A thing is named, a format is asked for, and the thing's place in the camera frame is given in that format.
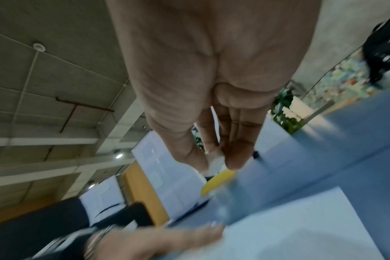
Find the table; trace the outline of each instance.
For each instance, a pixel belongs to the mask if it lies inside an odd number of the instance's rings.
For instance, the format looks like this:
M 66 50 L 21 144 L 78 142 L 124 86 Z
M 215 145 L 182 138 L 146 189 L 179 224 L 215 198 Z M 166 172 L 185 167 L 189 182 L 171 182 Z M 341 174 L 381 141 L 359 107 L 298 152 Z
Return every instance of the table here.
M 229 225 L 336 186 L 390 260 L 390 90 L 314 118 L 238 172 L 234 182 L 178 227 L 211 221 Z

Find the human hand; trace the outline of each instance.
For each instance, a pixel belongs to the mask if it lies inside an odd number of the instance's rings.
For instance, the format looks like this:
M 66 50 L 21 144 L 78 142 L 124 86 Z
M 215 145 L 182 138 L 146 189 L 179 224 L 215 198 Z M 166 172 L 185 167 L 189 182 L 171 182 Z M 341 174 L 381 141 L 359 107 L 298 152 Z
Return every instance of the human hand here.
M 99 242 L 97 260 L 147 260 L 156 255 L 200 248 L 221 239 L 224 226 L 197 230 L 142 228 L 112 230 Z
M 177 161 L 206 173 L 194 122 L 205 151 L 220 147 L 226 166 L 240 169 L 311 43 L 321 0 L 107 3 L 149 125 Z

